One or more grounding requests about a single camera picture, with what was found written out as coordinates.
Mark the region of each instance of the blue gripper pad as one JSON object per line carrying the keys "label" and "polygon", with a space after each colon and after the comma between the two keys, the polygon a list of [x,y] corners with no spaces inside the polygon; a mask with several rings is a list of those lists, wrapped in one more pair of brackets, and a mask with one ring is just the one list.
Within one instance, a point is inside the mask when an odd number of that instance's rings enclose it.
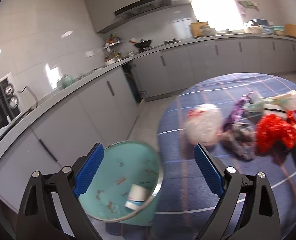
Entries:
{"label": "blue gripper pad", "polygon": [[221,197],[224,194],[221,175],[199,145],[195,146],[193,154],[211,192],[216,194],[218,197]]}
{"label": "blue gripper pad", "polygon": [[76,197],[86,193],[103,159],[104,147],[98,144],[75,177],[73,193]]}

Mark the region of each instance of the clear plastic bag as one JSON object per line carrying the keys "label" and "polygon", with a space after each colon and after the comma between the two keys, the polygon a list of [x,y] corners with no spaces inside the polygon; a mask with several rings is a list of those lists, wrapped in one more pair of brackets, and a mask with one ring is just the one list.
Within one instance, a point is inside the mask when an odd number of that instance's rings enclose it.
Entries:
{"label": "clear plastic bag", "polygon": [[222,122],[221,111],[215,105],[196,106],[187,116],[186,133],[189,142],[193,145],[215,145],[222,132]]}

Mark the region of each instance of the table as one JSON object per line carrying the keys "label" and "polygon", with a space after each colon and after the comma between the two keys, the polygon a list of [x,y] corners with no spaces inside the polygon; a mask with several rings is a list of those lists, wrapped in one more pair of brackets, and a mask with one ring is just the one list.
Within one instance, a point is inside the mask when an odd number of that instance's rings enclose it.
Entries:
{"label": "table", "polygon": [[[249,91],[258,91],[263,97],[283,94],[296,84],[283,78],[238,73],[200,82],[176,97],[162,116],[158,142],[164,161],[164,181],[155,222],[151,228],[122,224],[106,224],[106,231],[125,239],[193,240],[202,230],[219,198],[211,193],[193,159],[193,145],[185,133],[187,112],[203,103],[215,104],[227,117],[234,101]],[[253,126],[261,114],[244,116],[243,121]],[[234,166],[240,173],[255,175],[263,171],[272,186],[280,215],[281,233],[286,236],[296,223],[296,150],[281,152],[275,149],[266,156],[257,156],[250,162],[239,160],[222,148],[220,143],[209,150],[226,166]],[[240,194],[235,212],[225,234],[233,232],[245,194]]]}

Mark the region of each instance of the bucket rim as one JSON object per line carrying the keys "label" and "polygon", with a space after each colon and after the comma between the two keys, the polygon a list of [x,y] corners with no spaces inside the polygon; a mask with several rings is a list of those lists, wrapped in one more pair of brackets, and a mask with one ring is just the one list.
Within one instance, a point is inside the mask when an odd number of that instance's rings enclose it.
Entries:
{"label": "bucket rim", "polygon": [[115,146],[117,144],[125,143],[125,142],[137,142],[137,143],[141,143],[141,144],[147,146],[148,148],[152,149],[156,153],[157,160],[158,160],[158,166],[159,166],[159,174],[158,174],[158,180],[157,180],[157,182],[155,184],[154,190],[153,190],[152,194],[150,195],[150,197],[144,202],[143,205],[141,205],[140,207],[138,207],[137,210],[134,210],[133,212],[131,212],[130,214],[128,214],[128,215],[126,215],[124,217],[115,218],[115,219],[103,219],[103,218],[95,217],[95,216],[89,214],[85,210],[86,214],[88,216],[90,216],[91,218],[94,218],[94,219],[99,220],[99,221],[107,222],[107,223],[115,223],[115,222],[121,222],[121,221],[128,220],[130,218],[133,218],[134,216],[136,216],[137,214],[139,214],[144,208],[146,208],[147,206],[149,206],[149,204],[154,200],[154,198],[157,196],[158,192],[160,191],[160,188],[161,188],[161,185],[162,185],[162,182],[163,182],[163,178],[164,178],[163,161],[161,159],[160,152],[156,151],[148,143],[143,142],[143,141],[140,141],[140,140],[126,140],[126,141],[116,142],[116,143],[113,143],[113,144],[108,145],[104,150],[106,150],[106,149],[108,149],[108,148],[110,148],[112,146]]}

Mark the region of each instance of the countertop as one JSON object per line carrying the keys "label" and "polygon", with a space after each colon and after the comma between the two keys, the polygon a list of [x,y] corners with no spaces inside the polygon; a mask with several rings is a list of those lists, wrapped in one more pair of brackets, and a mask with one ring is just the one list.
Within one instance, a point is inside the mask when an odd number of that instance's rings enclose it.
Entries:
{"label": "countertop", "polygon": [[53,107],[55,104],[60,102],[63,98],[70,95],[72,92],[77,90],[78,88],[82,87],[83,85],[87,84],[88,82],[94,80],[95,78],[107,73],[108,71],[123,65],[134,58],[138,58],[153,52],[157,52],[164,49],[173,48],[180,45],[185,45],[189,43],[194,42],[200,42],[200,41],[207,41],[207,40],[215,40],[215,39],[225,39],[225,38],[242,38],[242,37],[263,37],[263,38],[273,38],[273,39],[285,39],[290,41],[296,41],[296,39],[283,37],[283,36],[276,36],[276,35],[269,35],[269,34],[226,34],[226,35],[216,35],[212,37],[201,37],[191,40],[185,40],[185,41],[179,41],[171,44],[167,44],[164,46],[160,46],[154,49],[150,49],[148,51],[139,53],[133,57],[129,57],[126,59],[123,59],[119,62],[116,62],[112,65],[109,65],[107,67],[98,68],[97,70],[94,70],[93,73],[87,75],[86,77],[82,78],[81,80],[76,81],[69,87],[63,89],[62,91],[59,91],[57,94],[49,98],[48,100],[44,101],[42,104],[40,104],[35,110],[33,110],[31,113],[29,113],[25,118],[23,118],[17,125],[15,125],[1,140],[0,140],[0,158],[2,155],[6,152],[6,150],[11,146],[11,144],[18,138],[18,136],[23,133],[34,121],[36,121],[42,114],[44,114],[47,110],[49,110],[51,107]]}

